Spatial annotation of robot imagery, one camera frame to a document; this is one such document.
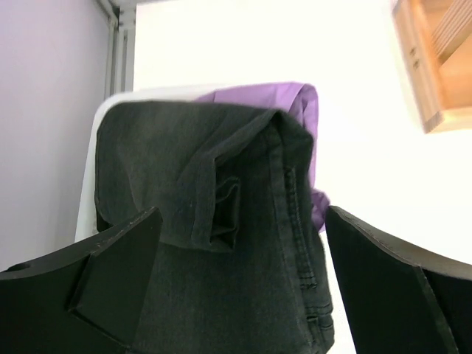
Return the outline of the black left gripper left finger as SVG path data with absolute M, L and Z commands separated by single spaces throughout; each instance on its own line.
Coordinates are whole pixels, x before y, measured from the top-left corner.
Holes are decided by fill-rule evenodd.
M 161 226 L 150 208 L 3 271 L 1 352 L 130 352 Z

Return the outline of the purple trousers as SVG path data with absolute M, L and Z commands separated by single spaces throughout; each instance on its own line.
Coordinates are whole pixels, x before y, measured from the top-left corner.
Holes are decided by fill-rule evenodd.
M 330 200 L 314 187 L 316 178 L 316 143 L 318 138 L 319 98 L 316 88 L 307 83 L 261 83 L 222 88 L 195 99 L 203 103 L 233 103 L 260 108 L 278 108 L 288 112 L 313 137 L 313 152 L 309 167 L 312 186 L 312 220 L 317 231 L 325 227 L 325 215 Z

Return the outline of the black trousers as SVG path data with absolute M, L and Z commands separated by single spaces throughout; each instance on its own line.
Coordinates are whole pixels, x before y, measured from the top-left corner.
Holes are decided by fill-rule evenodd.
M 97 130 L 97 228 L 163 219 L 133 353 L 326 353 L 311 135 L 277 109 L 145 101 Z

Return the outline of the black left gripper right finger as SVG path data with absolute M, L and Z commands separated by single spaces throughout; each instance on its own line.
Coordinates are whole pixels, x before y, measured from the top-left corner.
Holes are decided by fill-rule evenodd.
M 325 227 L 357 353 L 471 352 L 471 265 L 338 206 L 328 209 Z

